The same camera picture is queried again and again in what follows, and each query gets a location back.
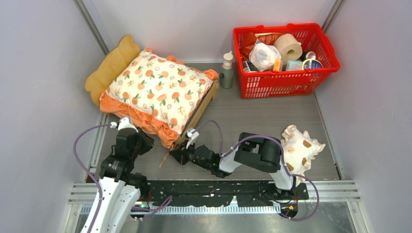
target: toilet paper roll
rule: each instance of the toilet paper roll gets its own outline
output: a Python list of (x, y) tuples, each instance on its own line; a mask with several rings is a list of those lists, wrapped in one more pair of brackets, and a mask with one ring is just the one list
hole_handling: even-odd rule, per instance
[(283, 64), (289, 60), (297, 60), (302, 55), (302, 47), (292, 34), (281, 35), (274, 46), (280, 52)]

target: gray floor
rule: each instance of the gray floor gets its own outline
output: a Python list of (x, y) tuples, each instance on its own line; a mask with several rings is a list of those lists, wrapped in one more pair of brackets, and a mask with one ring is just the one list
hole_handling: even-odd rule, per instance
[[(221, 64), (190, 64), (189, 66), (199, 70), (219, 70)], [(312, 161), (312, 168), (305, 175), (313, 180), (338, 179), (334, 161), (326, 140), (326, 133), (316, 105), (315, 96), (290, 96), (262, 99), (240, 98), (240, 90), (237, 78), (231, 89), (219, 88), (217, 97), (206, 108), (198, 125), (214, 119), (223, 130), (223, 151), (234, 145), (241, 132), (257, 133), (274, 136), (281, 139), (282, 132), (289, 125), (296, 125), (300, 131), (308, 131), (311, 138), (316, 138), (320, 143), (326, 143), (326, 147), (316, 159)], [(118, 120), (114, 115), (110, 120)], [(219, 150), (219, 131), (212, 123), (204, 126), (200, 131), (196, 145), (205, 144), (211, 150)], [(100, 162), (110, 153), (111, 145), (115, 144), (117, 131), (108, 129), (103, 141)], [(162, 167), (159, 164), (167, 154), (167, 149), (162, 147), (157, 136), (155, 147), (148, 153), (136, 159), (134, 172), (140, 172), (148, 179), (218, 179), (210, 172), (194, 164), (179, 165), (172, 157), (169, 157)], [(226, 179), (269, 179), (270, 176), (258, 170), (240, 166)]]

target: pillow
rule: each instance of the pillow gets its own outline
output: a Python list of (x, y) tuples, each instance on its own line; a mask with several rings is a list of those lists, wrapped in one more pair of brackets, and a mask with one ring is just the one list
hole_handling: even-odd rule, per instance
[(170, 147), (184, 130), (203, 95), (218, 77), (142, 51), (100, 96), (100, 110), (131, 116), (146, 133)]
[[(288, 126), (282, 133), (284, 139), (280, 141), (283, 147), (285, 163), (292, 174), (304, 176), (304, 172), (310, 169), (311, 161), (315, 155), (323, 151), (325, 144), (311, 139), (307, 131), (301, 133), (295, 125)], [(305, 179), (296, 177), (296, 186)]]

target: orange ruffle trim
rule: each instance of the orange ruffle trim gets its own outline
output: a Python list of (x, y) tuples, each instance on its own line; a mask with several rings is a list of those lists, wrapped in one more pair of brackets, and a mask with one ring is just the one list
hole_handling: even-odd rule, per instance
[[(174, 56), (168, 56), (166, 59), (168, 61), (173, 61), (177, 64), (184, 65), (182, 61), (177, 61)], [(212, 69), (203, 72), (195, 68), (193, 69), (198, 73), (204, 73), (213, 81), (218, 78), (218, 74)], [(199, 107), (199, 104), (200, 101), (196, 103), (196, 108)], [(179, 138), (179, 135), (173, 131), (167, 123), (153, 118), (153, 116), (149, 113), (141, 112), (126, 103), (111, 98), (105, 91), (103, 91), (100, 95), (100, 110), (104, 113), (113, 113), (118, 117), (130, 116), (133, 120), (133, 124), (142, 128), (144, 132), (149, 134), (157, 134), (164, 147), (169, 148), (172, 143)]]

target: white pump cap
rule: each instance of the white pump cap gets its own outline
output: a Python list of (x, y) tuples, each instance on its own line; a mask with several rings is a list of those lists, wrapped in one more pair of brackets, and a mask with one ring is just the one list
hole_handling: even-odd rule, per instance
[(225, 68), (225, 69), (231, 69), (231, 68), (232, 68), (232, 60), (233, 60), (232, 51), (230, 51), (230, 52), (228, 52), (228, 53), (225, 53), (225, 54), (223, 55), (223, 59), (224, 59), (223, 68)]

